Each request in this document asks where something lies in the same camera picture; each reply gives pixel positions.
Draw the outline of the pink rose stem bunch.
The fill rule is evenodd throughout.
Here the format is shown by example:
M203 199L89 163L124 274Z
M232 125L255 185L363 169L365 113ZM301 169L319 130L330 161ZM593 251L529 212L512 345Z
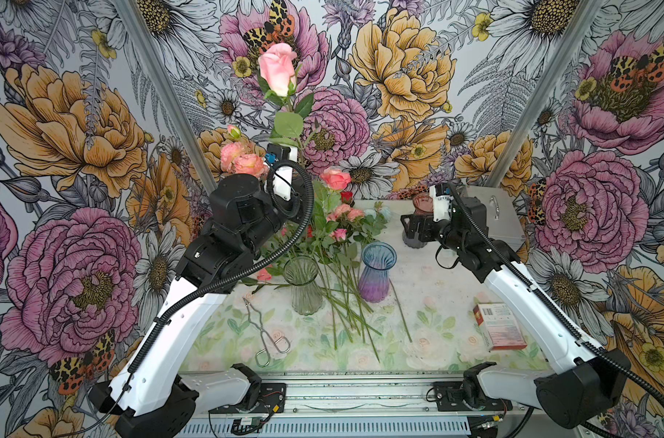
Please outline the pink rose stem bunch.
M269 167L257 146L242 131L233 126L227 127L231 142L221 146L221 171L231 174L249 174L262 180L268 174Z

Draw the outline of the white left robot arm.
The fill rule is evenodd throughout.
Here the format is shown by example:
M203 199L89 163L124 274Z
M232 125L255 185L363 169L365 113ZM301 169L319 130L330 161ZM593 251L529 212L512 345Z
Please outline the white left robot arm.
M215 310L236 284L272 265L306 233L314 213L310 174L277 162L266 180L224 178L210 195L212 217L178 262L162 309L121 372L96 384L89 400L117 418L120 437L174 437L195 414L223 407L251 410L261 379L236 364L200 381L179 370Z

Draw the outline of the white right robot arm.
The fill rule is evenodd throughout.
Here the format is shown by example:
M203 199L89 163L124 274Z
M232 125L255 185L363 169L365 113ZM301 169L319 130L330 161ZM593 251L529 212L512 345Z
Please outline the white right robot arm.
M430 193L432 214L401 217L405 235L454 251L457 264L513 312L549 366L544 372L511 370L492 362L474 366L463 377L467 403L505 399L539 409L565 429L615 407L630 370L625 356L604 350L556 306L508 244L489 237L482 201L462 196L450 182L432 187Z

